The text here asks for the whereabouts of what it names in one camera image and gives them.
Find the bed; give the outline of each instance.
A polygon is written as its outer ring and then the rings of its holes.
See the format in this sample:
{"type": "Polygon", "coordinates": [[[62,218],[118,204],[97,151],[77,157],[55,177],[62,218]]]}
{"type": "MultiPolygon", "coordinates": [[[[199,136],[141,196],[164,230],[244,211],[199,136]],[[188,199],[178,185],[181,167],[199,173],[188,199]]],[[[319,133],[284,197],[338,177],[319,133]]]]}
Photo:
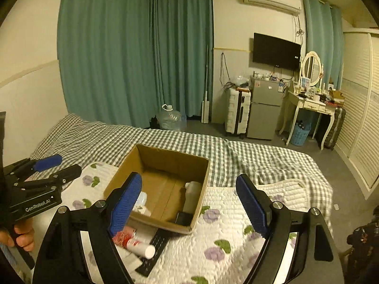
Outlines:
{"type": "MultiPolygon", "coordinates": [[[[94,162],[113,166],[115,172],[125,155],[137,143],[208,158],[208,182],[211,187],[204,200],[210,211],[204,210],[194,233],[170,240],[148,278],[134,272],[132,276],[138,283],[161,283],[168,275],[172,283],[228,283],[230,279],[243,283],[259,253],[263,239],[250,231],[245,234],[249,220],[233,189],[236,177],[242,173],[247,174],[257,187],[266,191],[271,199],[283,199],[290,209],[305,211],[310,206],[319,208],[331,229],[331,186],[311,157],[287,148],[229,141],[208,135],[106,125],[101,122],[88,122],[75,114],[69,114],[51,129],[31,155],[31,158],[38,159],[59,153],[63,157],[62,164],[53,170],[34,175],[33,179],[47,177],[52,171],[72,164],[81,165],[82,175],[99,175],[99,172],[90,172],[92,167],[96,167],[91,166],[94,162]],[[209,230],[208,215],[212,212],[216,212],[218,216],[215,222],[211,221],[214,229],[209,230]],[[225,251],[224,244],[220,245],[222,240],[230,241],[226,248],[231,248],[231,253],[225,251]],[[180,253],[189,254],[182,257],[180,253]]],[[[85,188],[79,178],[63,191],[63,203],[73,208],[72,202],[76,199],[73,195],[84,193],[86,189],[96,191],[93,192],[94,202],[101,198],[101,188],[105,186],[106,183],[102,183],[100,188],[85,188]]],[[[51,209],[35,217],[36,239],[39,242],[42,241],[55,210],[56,208],[51,209]]],[[[288,250],[282,261],[284,271],[279,272],[280,276],[278,273],[275,283],[282,283],[286,277],[295,240],[295,235],[290,236],[288,250]]],[[[93,257],[90,258],[91,247],[88,239],[83,240],[83,247],[87,264],[92,271],[92,280],[102,283],[93,257]]]]}

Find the gray mini fridge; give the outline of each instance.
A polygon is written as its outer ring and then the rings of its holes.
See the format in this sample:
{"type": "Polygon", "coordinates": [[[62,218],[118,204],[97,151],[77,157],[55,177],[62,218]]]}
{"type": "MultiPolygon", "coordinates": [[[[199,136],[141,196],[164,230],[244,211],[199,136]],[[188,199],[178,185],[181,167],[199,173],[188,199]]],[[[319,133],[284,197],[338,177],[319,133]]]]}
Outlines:
{"type": "Polygon", "coordinates": [[[248,138],[272,140],[283,97],[283,83],[255,79],[248,124],[248,138]]]}

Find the gray floor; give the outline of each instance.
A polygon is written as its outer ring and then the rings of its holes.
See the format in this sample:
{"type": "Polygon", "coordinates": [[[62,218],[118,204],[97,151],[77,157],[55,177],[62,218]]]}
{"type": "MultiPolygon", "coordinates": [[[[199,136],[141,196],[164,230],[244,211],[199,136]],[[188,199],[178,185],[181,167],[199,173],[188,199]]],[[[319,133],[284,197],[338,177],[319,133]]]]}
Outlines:
{"type": "MultiPolygon", "coordinates": [[[[229,140],[241,140],[239,137],[226,137],[224,125],[222,124],[202,124],[196,120],[187,122],[187,132],[213,135],[229,140]]],[[[278,135],[272,141],[248,138],[243,141],[290,148],[308,154],[315,160],[333,187],[333,204],[338,204],[340,208],[339,210],[332,209],[331,216],[334,241],[340,251],[349,248],[346,243],[347,235],[351,234],[358,226],[365,225],[371,221],[373,209],[379,205],[379,188],[368,200],[365,200],[353,175],[336,151],[328,149],[321,151],[316,140],[312,140],[311,137],[308,137],[306,143],[301,147],[292,144],[286,147],[284,137],[279,137],[278,135]]]]}

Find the human hand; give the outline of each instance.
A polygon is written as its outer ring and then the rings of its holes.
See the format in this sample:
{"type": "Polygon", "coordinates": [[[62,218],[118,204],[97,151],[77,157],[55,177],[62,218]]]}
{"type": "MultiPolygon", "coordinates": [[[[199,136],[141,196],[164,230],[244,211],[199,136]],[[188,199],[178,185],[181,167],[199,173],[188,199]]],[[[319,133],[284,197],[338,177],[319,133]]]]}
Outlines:
{"type": "MultiPolygon", "coordinates": [[[[34,229],[32,218],[17,222],[14,225],[14,231],[17,234],[21,234],[16,238],[16,242],[19,246],[23,247],[23,249],[28,252],[34,249],[34,229]]],[[[9,236],[7,231],[0,231],[0,242],[10,247],[14,246],[13,239],[9,236]]]]}

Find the gingham bedspread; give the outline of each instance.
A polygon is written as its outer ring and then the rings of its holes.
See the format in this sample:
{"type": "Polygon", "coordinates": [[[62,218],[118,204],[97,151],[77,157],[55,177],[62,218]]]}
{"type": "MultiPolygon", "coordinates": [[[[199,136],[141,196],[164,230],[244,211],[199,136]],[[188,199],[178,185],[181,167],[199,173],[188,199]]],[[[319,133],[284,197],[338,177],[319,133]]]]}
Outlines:
{"type": "Polygon", "coordinates": [[[60,154],[62,164],[33,177],[45,178],[73,164],[84,168],[93,161],[118,167],[137,143],[208,158],[208,180],[212,187],[234,187],[237,176],[242,173],[255,184],[300,179],[310,195],[311,206],[321,210],[331,228],[332,187],[310,156],[287,148],[229,141],[209,135],[106,125],[69,114],[50,130],[31,154],[33,159],[60,154]]]}

